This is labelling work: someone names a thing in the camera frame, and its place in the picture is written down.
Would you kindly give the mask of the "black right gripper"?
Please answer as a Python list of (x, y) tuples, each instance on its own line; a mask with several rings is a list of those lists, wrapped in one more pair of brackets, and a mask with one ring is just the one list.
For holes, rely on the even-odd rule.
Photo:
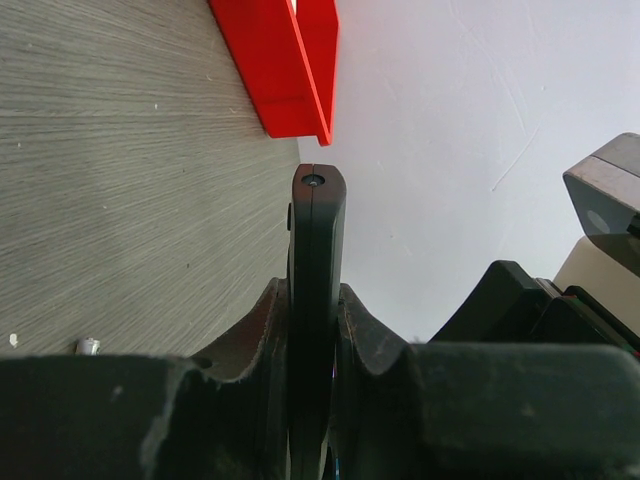
[(517, 262), (497, 260), (434, 342), (602, 344), (639, 357), (639, 335), (583, 287), (563, 290), (531, 277)]

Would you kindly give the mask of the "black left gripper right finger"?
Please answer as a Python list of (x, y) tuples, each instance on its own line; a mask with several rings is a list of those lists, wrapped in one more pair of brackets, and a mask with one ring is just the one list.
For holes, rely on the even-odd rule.
[(410, 344), (340, 292), (343, 479), (635, 479), (639, 364), (600, 345)]

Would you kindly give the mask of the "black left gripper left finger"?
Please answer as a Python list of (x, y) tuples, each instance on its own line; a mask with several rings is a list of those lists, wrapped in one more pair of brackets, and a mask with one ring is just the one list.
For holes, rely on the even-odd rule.
[(1, 362), (5, 479), (286, 479), (287, 284), (190, 358)]

